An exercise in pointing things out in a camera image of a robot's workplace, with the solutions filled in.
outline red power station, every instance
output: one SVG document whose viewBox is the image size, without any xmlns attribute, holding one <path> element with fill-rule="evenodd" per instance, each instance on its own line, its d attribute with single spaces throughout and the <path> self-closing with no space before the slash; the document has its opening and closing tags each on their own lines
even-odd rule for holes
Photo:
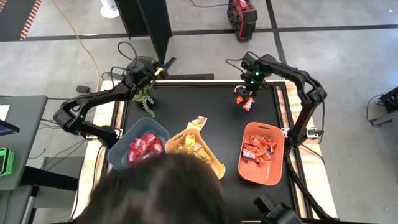
<svg viewBox="0 0 398 224">
<path fill-rule="evenodd" d="M 229 0 L 226 14 L 238 40 L 251 39 L 257 21 L 257 10 L 251 0 Z"/>
</svg>

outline succulent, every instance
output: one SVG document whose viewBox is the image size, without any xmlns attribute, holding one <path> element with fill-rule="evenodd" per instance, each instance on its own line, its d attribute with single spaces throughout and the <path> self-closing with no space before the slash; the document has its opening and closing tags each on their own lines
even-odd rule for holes
<svg viewBox="0 0 398 224">
<path fill-rule="evenodd" d="M 152 89 L 152 85 L 145 86 L 142 90 L 139 90 L 137 94 L 134 95 L 135 102 L 142 103 L 142 107 L 146 110 L 153 118 L 155 118 L 155 113 L 152 109 L 149 108 L 147 102 L 150 104 L 154 104 L 155 101 L 150 97 L 150 91 Z"/>
</svg>

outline orange tray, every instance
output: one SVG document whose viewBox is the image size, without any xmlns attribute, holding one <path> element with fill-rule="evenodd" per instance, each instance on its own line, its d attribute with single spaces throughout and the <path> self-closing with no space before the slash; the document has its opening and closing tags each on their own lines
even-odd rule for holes
<svg viewBox="0 0 398 224">
<path fill-rule="evenodd" d="M 210 148 L 206 145 L 204 140 L 200 136 L 200 132 L 196 129 L 186 129 L 182 131 L 181 133 L 177 134 L 173 138 L 167 141 L 166 146 L 165 146 L 165 152 L 166 154 L 172 154 L 175 153 L 178 150 L 178 144 L 181 144 L 185 140 L 185 136 L 187 134 L 194 134 L 195 139 L 197 142 L 199 142 L 207 154 L 211 158 L 211 163 L 210 167 L 213 169 L 214 173 L 216 176 L 221 179 L 225 175 L 225 165 L 220 163 L 216 156 L 212 153 Z"/>
<path fill-rule="evenodd" d="M 256 162 L 242 159 L 243 143 L 248 142 L 250 135 L 266 137 L 278 142 L 271 159 L 260 167 Z M 278 184 L 282 176 L 282 165 L 284 160 L 285 136 L 280 128 L 258 122 L 249 123 L 244 129 L 241 153 L 239 155 L 239 175 L 248 181 L 264 185 Z"/>
</svg>

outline dark hair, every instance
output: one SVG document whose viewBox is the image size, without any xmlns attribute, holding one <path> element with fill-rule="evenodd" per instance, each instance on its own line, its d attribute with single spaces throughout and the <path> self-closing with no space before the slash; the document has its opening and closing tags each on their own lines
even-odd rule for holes
<svg viewBox="0 0 398 224">
<path fill-rule="evenodd" d="M 194 156 L 161 155 L 111 172 L 75 223 L 230 223 L 222 186 Z"/>
</svg>

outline wooden platform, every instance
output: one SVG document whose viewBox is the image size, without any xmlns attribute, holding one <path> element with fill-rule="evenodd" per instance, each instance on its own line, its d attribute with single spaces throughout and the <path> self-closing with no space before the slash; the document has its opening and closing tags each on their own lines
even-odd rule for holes
<svg viewBox="0 0 398 224">
<path fill-rule="evenodd" d="M 230 82 L 231 80 L 200 80 L 201 82 Z M 271 80 L 271 82 L 283 81 L 284 80 Z M 176 81 L 172 80 L 170 82 L 187 82 L 186 80 Z M 295 122 L 299 116 L 301 111 L 300 98 L 297 96 L 297 91 L 294 83 L 286 82 L 287 86 L 287 94 L 289 97 L 290 110 L 292 112 L 293 121 Z M 112 88 L 111 81 L 104 81 L 101 87 L 101 90 L 107 90 Z M 278 97 L 280 102 L 280 107 L 283 116 L 283 122 L 285 126 L 289 126 L 287 120 L 287 114 L 285 110 L 285 102 L 282 92 L 278 91 Z M 107 103 L 105 105 L 98 106 L 95 112 L 93 122 L 98 125 L 110 125 L 112 113 L 114 108 L 114 102 Z M 121 117 L 123 113 L 123 103 L 119 104 L 118 115 L 116 118 L 116 127 L 121 127 Z M 313 120 L 311 119 L 308 127 L 314 127 Z M 318 145 L 318 141 L 308 140 L 305 142 L 305 145 L 315 152 L 321 154 L 320 147 Z M 335 204 L 333 202 L 333 197 L 331 196 L 331 191 L 329 187 L 328 177 L 326 175 L 325 167 L 323 166 L 323 162 L 312 152 L 308 151 L 304 147 L 300 147 L 301 159 L 304 168 L 305 178 L 307 181 L 307 188 L 314 196 L 315 200 L 322 206 L 322 208 L 327 212 L 327 214 L 332 217 L 337 217 Z M 97 166 L 95 166 L 95 161 L 98 156 Z M 292 163 L 295 166 L 295 159 L 292 156 Z M 83 163 L 82 172 L 80 175 L 80 184 L 79 184 L 79 198 L 76 205 L 76 200 L 74 206 L 77 206 L 76 212 L 73 218 L 79 216 L 79 214 L 86 207 L 90 192 L 92 190 L 92 186 L 95 185 L 100 178 L 100 173 L 102 171 L 102 165 L 104 162 L 104 148 L 101 147 L 101 143 L 99 141 L 90 141 L 87 145 L 87 151 L 85 155 L 85 160 Z M 300 212 L 302 217 L 306 217 L 305 206 L 303 202 L 303 196 L 300 190 L 296 187 L 297 197 L 300 207 Z"/>
</svg>

